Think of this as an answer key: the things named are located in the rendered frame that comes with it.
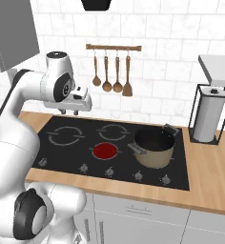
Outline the narrow grey cupboard door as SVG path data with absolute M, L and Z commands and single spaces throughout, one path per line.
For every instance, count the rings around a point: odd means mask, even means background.
M 89 243 L 86 238 L 84 219 L 89 219 L 90 232 L 91 232 L 91 242 Z M 94 212 L 92 210 L 85 209 L 82 213 L 74 217 L 75 225 L 78 231 L 83 235 L 88 244 L 97 244 L 96 228 L 94 221 Z

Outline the white paper towel roll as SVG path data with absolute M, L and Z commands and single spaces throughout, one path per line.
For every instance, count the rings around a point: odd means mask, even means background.
M 225 102 L 225 90 L 221 87 L 203 87 L 195 122 L 193 138 L 199 142 L 211 142 Z

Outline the wide grey drawer front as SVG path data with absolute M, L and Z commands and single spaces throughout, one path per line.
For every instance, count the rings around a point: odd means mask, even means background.
M 102 213 L 120 214 L 124 216 L 137 217 L 140 219 L 153 220 L 178 226 L 184 226 L 186 224 L 190 212 L 186 209 L 100 194 L 95 194 L 93 196 L 93 200 L 94 208 Z M 131 206 L 135 206 L 138 209 L 146 208 L 148 211 L 152 211 L 152 215 L 127 212 L 126 207 Z

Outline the beige cooking pot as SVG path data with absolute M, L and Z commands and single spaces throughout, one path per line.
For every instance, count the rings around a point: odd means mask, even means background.
M 137 130 L 133 143 L 128 147 L 134 152 L 136 160 L 151 169 L 166 167 L 173 156 L 175 138 L 179 129 L 170 124 L 150 126 Z

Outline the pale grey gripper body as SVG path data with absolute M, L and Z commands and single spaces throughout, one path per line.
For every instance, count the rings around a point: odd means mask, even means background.
M 62 102 L 45 102 L 44 105 L 50 109 L 89 112 L 92 109 L 92 99 L 88 93 L 85 97 L 70 94 Z

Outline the small wooden spoon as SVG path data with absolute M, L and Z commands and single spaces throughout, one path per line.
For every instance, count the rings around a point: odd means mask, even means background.
M 96 58 L 96 57 L 93 58 L 93 63 L 94 63 L 94 72 L 95 72 L 95 75 L 94 75 L 94 78 L 93 78 L 92 83 L 93 83 L 96 87 L 98 87 L 98 86 L 101 85 L 101 80 L 100 80 L 100 78 L 98 77 L 98 75 L 96 74 L 96 73 L 97 73 L 97 58 Z

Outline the grey wall cupboard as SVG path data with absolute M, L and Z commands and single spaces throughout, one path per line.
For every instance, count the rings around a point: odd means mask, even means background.
M 0 72 L 39 52 L 31 0 L 0 0 Z

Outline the black range hood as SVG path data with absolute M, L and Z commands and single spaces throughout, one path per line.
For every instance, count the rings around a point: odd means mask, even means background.
M 86 11 L 106 11 L 109 9 L 112 0 L 81 0 Z

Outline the wooden utensil rail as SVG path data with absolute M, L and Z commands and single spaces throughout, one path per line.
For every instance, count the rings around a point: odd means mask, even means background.
M 142 51 L 142 46 L 112 46 L 86 44 L 86 50 Z

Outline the black glass hob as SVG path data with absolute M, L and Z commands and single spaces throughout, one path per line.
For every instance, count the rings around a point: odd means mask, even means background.
M 169 165 L 162 169 L 150 169 L 141 165 L 128 147 L 129 143 L 133 143 L 133 136 L 137 130 L 149 127 L 54 116 L 38 134 L 40 150 L 33 167 L 187 191 L 189 180 L 180 128 L 175 138 L 172 159 Z M 38 165 L 42 158 L 47 158 L 45 167 Z M 86 173 L 79 171 L 83 164 L 88 166 Z M 112 176 L 105 175 L 109 167 L 113 169 Z M 134 179 L 138 172 L 143 175 L 141 180 Z M 162 177 L 165 175 L 171 179 L 168 185 L 162 183 Z

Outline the wooden spatula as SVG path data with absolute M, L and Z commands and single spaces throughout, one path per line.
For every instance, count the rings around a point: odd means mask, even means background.
M 123 87 L 122 95 L 128 96 L 128 97 L 133 95 L 132 86 L 130 84 L 130 62 L 131 62 L 131 58 L 129 55 L 127 55 L 127 57 L 126 57 L 126 83 Z

